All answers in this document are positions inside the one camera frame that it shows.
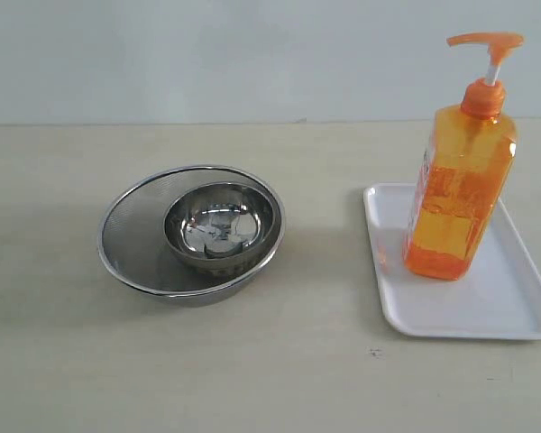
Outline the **orange pump soap bottle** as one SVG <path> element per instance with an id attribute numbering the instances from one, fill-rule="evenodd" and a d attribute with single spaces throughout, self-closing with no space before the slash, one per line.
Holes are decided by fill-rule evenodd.
<path id="1" fill-rule="evenodd" d="M 502 111 L 502 62 L 524 38 L 515 32 L 475 32 L 448 38 L 450 46 L 484 44 L 486 74 L 461 103 L 436 111 L 404 237 L 402 258 L 413 273 L 447 281 L 472 264 L 515 158 L 517 128 Z"/>

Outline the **small shiny steel bowl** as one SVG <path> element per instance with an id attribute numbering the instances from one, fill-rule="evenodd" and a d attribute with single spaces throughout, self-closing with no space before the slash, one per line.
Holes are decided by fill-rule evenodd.
<path id="1" fill-rule="evenodd" d="M 268 251 L 280 228 L 280 208 L 262 187 L 218 181 L 177 198 L 163 220 L 175 257 L 216 278 L 235 277 Z"/>

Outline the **large steel mesh strainer bowl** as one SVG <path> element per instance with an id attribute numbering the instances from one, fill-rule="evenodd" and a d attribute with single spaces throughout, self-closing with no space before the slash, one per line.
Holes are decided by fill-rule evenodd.
<path id="1" fill-rule="evenodd" d="M 163 220 L 170 205 L 199 185 L 231 181 L 262 187 L 280 208 L 280 228 L 266 254 L 248 271 L 216 278 L 179 261 L 166 241 Z M 137 182 L 107 209 L 97 235 L 97 250 L 108 272 L 121 283 L 185 306 L 232 297 L 271 261 L 285 234 L 283 204 L 270 185 L 253 174 L 223 165 L 191 165 L 156 173 Z"/>

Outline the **white rectangular plastic tray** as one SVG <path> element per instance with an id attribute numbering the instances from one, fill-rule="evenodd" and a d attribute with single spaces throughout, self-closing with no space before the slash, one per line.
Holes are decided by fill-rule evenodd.
<path id="1" fill-rule="evenodd" d="M 363 192 L 384 317 L 408 336 L 541 340 L 541 275 L 502 202 L 469 271 L 458 281 L 410 272 L 402 245 L 415 187 L 379 183 Z"/>

